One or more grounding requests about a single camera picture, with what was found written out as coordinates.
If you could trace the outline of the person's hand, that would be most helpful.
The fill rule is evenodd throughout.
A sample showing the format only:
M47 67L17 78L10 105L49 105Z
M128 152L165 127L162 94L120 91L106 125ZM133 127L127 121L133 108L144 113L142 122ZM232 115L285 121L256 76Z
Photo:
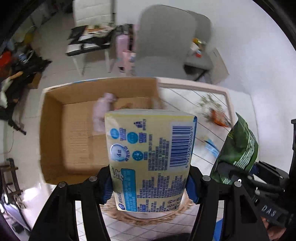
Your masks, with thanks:
M262 222L264 224L264 227L267 230L269 240L279 240L281 238L281 236L286 231L286 228L281 227L281 226L271 226L271 227L269 227L269 222L264 217L261 217L261 220L262 220Z

